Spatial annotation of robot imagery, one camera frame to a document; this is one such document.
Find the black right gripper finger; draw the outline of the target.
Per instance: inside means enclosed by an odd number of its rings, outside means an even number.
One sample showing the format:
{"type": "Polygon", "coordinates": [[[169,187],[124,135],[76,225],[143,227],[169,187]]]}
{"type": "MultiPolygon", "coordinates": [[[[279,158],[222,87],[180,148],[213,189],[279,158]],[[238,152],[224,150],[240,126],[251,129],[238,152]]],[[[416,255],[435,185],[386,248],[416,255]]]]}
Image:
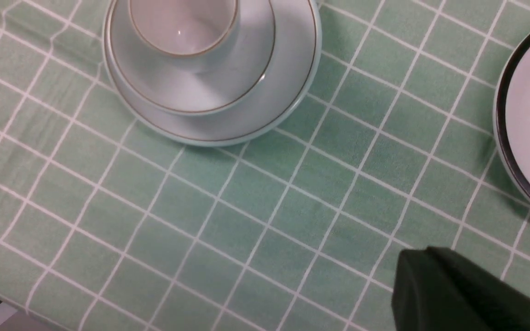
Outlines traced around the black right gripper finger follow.
{"type": "Polygon", "coordinates": [[[446,247],[399,253],[398,331],[530,331],[530,297],[446,247]]]}

